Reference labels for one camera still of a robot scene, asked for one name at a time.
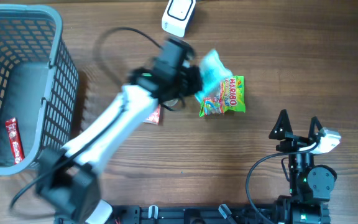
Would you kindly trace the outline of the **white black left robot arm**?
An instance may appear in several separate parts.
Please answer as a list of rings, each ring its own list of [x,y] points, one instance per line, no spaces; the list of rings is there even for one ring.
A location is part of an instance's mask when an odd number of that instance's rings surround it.
[[[129,82],[91,126],[60,150],[44,149],[36,194],[76,223],[86,223],[92,216],[98,223],[106,222],[112,210],[100,207],[99,175],[158,105],[202,89],[199,68],[189,64],[194,56],[188,43],[169,37],[152,67],[133,70]]]

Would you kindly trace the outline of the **small red white box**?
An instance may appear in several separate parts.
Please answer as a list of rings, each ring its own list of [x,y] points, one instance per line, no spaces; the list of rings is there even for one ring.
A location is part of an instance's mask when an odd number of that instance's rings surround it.
[[[149,117],[144,120],[144,123],[158,125],[160,122],[160,112],[161,112],[161,106],[158,105],[157,108],[154,110],[154,112],[151,113]]]

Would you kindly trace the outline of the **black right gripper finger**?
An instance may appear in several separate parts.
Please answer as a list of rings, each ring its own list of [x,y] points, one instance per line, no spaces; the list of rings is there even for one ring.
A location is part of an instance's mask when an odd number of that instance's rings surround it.
[[[275,126],[271,130],[269,139],[288,139],[293,135],[287,110],[281,110]]]
[[[310,128],[308,132],[308,138],[315,140],[316,136],[318,135],[319,131],[323,128],[317,116],[312,117]]]

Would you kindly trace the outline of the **green Haribo candy bag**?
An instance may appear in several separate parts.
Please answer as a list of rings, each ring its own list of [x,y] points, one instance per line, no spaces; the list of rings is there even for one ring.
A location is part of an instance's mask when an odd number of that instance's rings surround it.
[[[198,92],[195,96],[200,103],[199,117],[212,114],[224,114],[231,110],[235,112],[246,112],[246,104],[244,101],[244,77],[231,76],[216,82],[216,78],[212,81],[202,78],[203,90],[208,92],[203,95]]]

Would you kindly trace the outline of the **red Nescafe coffee stick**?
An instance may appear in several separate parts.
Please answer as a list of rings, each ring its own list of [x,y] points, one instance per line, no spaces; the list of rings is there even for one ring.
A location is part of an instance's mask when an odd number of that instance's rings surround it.
[[[12,118],[7,120],[5,126],[11,145],[11,151],[14,156],[14,165],[16,165],[25,159],[17,119]]]

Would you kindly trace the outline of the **green lid jar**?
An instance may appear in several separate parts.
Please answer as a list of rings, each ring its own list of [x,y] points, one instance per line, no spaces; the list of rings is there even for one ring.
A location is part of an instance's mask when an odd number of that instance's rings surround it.
[[[169,100],[169,101],[165,101],[163,104],[167,107],[172,107],[175,106],[178,103],[178,98]]]

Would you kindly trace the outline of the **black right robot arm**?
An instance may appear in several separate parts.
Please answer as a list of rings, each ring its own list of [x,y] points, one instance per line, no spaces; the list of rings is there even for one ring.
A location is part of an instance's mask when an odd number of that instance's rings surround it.
[[[307,137],[293,134],[286,110],[281,110],[270,132],[270,139],[279,140],[278,152],[286,154],[282,165],[289,181],[289,196],[281,195],[273,204],[274,223],[330,223],[327,202],[330,201],[337,173],[327,165],[316,165],[314,157],[331,152],[341,140],[339,132],[311,119]]]

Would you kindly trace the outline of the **light blue snack packet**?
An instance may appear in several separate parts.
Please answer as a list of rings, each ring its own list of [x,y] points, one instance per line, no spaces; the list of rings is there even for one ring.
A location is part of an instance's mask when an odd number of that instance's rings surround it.
[[[227,69],[219,58],[216,49],[210,50],[199,64],[202,90],[197,92],[196,97],[202,100],[215,90],[225,78],[232,77],[232,72]]]

